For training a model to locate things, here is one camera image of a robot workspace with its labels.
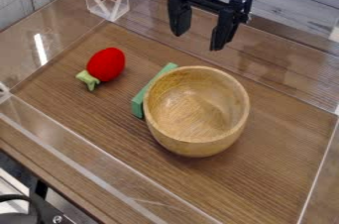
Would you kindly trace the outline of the light wooden bowl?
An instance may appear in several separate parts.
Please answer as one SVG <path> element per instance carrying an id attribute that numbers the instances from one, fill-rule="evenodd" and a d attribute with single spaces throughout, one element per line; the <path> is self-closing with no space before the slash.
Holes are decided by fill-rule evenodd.
<path id="1" fill-rule="evenodd" d="M 150 83 L 142 110 L 148 130 L 169 152 L 191 158 L 224 151 L 244 130 L 251 99 L 240 82 L 208 66 L 181 66 Z"/>

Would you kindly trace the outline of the black table leg bracket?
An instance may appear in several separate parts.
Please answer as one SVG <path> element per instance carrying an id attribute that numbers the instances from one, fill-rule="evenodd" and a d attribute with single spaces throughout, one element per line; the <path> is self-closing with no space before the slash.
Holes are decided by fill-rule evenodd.
<path id="1" fill-rule="evenodd" d="M 38 224 L 76 224 L 76 222 L 46 201 L 48 186 L 38 180 L 29 190 L 37 210 L 41 213 Z"/>

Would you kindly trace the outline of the clear acrylic corner bracket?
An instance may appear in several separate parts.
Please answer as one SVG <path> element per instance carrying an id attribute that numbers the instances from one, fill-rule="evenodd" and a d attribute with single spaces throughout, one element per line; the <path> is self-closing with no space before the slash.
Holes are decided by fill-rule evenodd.
<path id="1" fill-rule="evenodd" d="M 114 22 L 128 11 L 128 0 L 84 0 L 88 11 L 108 22 Z"/>

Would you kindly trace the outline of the red plush strawberry toy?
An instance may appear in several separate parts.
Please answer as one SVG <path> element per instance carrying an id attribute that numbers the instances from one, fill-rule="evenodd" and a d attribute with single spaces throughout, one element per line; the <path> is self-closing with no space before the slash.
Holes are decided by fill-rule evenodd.
<path id="1" fill-rule="evenodd" d="M 100 83 L 109 82 L 120 76 L 124 67 L 124 52 L 117 48 L 106 48 L 92 55 L 76 79 L 86 85 L 89 91 L 93 91 Z"/>

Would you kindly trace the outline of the green rectangular block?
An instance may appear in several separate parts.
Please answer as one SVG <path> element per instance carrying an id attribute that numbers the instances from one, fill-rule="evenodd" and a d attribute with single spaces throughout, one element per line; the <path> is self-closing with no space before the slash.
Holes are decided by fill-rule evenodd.
<path id="1" fill-rule="evenodd" d="M 142 88 L 138 90 L 136 95 L 130 99 L 130 112 L 132 115 L 137 118 L 141 119 L 144 117 L 144 112 L 142 112 L 142 100 L 144 100 L 144 95 L 146 93 L 146 90 L 150 86 L 150 84 L 154 82 L 154 80 L 169 70 L 177 68 L 178 65 L 173 62 L 168 62 L 164 67 L 158 70 L 156 75 L 152 77 L 152 79 L 148 81 L 148 83 L 142 86 Z"/>

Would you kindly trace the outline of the clear acrylic tray wall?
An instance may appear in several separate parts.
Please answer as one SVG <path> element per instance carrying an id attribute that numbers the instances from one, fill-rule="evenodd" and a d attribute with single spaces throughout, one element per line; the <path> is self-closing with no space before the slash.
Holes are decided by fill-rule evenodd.
<path id="1" fill-rule="evenodd" d="M 0 82 L 0 149 L 104 224 L 221 224 Z"/>

